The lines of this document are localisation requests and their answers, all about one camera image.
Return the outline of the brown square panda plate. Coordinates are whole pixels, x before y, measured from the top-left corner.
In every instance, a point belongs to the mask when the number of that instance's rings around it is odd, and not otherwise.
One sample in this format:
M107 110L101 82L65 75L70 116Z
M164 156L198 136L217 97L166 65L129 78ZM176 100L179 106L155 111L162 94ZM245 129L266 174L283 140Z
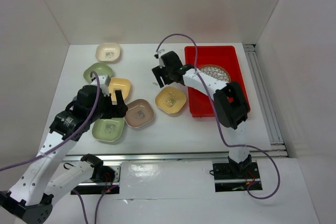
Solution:
M131 128L140 128L154 119L154 111L145 99L134 100L127 104L127 107L124 119Z

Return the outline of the round floral brown-rimmed plate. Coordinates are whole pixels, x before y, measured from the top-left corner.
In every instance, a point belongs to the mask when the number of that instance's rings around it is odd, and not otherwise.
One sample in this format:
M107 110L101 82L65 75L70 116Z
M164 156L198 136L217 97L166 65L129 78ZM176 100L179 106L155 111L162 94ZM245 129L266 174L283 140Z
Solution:
M219 81L231 82L229 73L217 65L203 65L198 68L202 73L211 76Z

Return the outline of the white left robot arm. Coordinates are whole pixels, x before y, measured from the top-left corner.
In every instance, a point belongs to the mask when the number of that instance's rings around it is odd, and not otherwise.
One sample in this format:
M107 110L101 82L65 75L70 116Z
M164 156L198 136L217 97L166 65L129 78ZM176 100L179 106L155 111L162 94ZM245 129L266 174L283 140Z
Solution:
M92 85L83 86L65 109L58 113L36 157L28 160L28 169L19 181L1 192L1 207L24 223L44 223L55 204L79 184L90 180L112 184L115 171L95 155L86 154L57 178L55 171L90 125L99 119L123 118L128 110L122 92L109 93Z

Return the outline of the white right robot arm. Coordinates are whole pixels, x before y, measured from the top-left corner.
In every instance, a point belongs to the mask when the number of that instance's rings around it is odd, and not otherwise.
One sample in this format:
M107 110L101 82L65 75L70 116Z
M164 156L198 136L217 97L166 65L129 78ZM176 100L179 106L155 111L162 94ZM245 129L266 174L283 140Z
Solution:
M156 52L154 57L159 65L152 72L160 88L175 82L207 95L219 126L236 130L247 120L250 107L238 82L220 81L194 65L184 65L173 51Z

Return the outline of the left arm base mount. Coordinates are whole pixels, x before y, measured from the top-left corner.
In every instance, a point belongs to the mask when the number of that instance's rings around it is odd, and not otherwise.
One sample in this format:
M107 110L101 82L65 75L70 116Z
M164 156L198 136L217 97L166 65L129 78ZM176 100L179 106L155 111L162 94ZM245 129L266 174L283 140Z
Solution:
M121 164L112 163L109 169L103 172L97 181L86 180L80 183L75 190L80 195L117 195L120 193Z

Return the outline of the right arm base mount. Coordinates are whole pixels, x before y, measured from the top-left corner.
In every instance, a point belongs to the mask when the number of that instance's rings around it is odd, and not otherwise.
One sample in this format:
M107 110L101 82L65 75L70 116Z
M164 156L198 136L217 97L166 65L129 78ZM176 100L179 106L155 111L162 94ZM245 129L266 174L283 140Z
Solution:
M250 190L262 190L259 168L256 162L242 171L235 174L230 168L229 163L213 163L213 169L209 174L214 177L215 191L218 192L236 192L246 191L251 185Z

